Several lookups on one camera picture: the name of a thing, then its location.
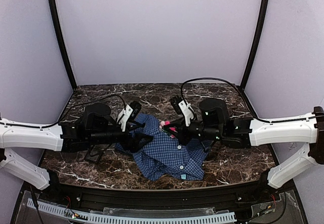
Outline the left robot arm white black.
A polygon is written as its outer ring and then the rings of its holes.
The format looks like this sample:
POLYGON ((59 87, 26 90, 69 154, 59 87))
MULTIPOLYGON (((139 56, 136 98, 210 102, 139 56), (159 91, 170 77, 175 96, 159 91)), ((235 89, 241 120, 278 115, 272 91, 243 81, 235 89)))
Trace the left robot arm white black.
POLYGON ((139 151, 153 141, 153 136, 137 133, 145 123, 135 120, 141 109, 137 102, 125 105, 117 119, 103 103, 85 107, 83 115, 73 123, 53 125, 18 124, 1 119, 1 168, 24 180, 38 190, 59 186, 57 174, 36 166, 19 156, 14 149, 39 148, 54 152, 74 153, 90 150, 100 144, 119 143, 131 153, 139 151))

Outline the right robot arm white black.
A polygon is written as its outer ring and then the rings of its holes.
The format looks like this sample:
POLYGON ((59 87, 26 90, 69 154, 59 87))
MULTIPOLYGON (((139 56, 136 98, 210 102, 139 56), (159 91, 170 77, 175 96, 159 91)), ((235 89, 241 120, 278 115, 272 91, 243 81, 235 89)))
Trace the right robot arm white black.
POLYGON ((226 103, 207 98, 199 103, 201 120, 180 97, 171 100, 182 118, 162 129, 187 145, 192 139, 220 142, 229 148, 251 148, 273 143, 302 142, 304 145, 283 163, 262 173, 258 189, 274 191, 305 170, 323 164, 323 108, 301 116, 279 119, 231 119, 226 103))

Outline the pink pompom brooch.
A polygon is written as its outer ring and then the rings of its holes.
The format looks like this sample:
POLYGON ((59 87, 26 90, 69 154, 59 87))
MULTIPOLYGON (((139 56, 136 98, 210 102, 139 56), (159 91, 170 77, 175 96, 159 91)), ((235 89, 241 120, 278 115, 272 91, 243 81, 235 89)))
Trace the pink pompom brooch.
POLYGON ((160 121, 159 130, 165 133, 168 137, 175 139, 176 136, 173 134, 173 132, 176 132, 176 128, 171 127, 170 124, 171 124, 170 121, 160 121))

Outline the blue checked shirt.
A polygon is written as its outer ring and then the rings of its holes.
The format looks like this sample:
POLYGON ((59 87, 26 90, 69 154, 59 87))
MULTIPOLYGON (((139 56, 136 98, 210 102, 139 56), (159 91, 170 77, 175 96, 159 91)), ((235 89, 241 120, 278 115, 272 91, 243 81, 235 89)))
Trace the blue checked shirt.
POLYGON ((139 114, 136 118, 145 127, 136 129, 136 133, 143 133, 153 137, 153 141, 135 153, 123 149, 120 143, 115 145, 117 151, 132 155, 139 170, 145 178, 156 181, 165 174, 182 180, 202 180, 204 171, 202 164, 208 153, 204 146, 211 145, 210 141, 200 143, 193 139, 187 145, 180 145, 178 139, 171 138, 161 131, 160 121, 147 114, 139 114))

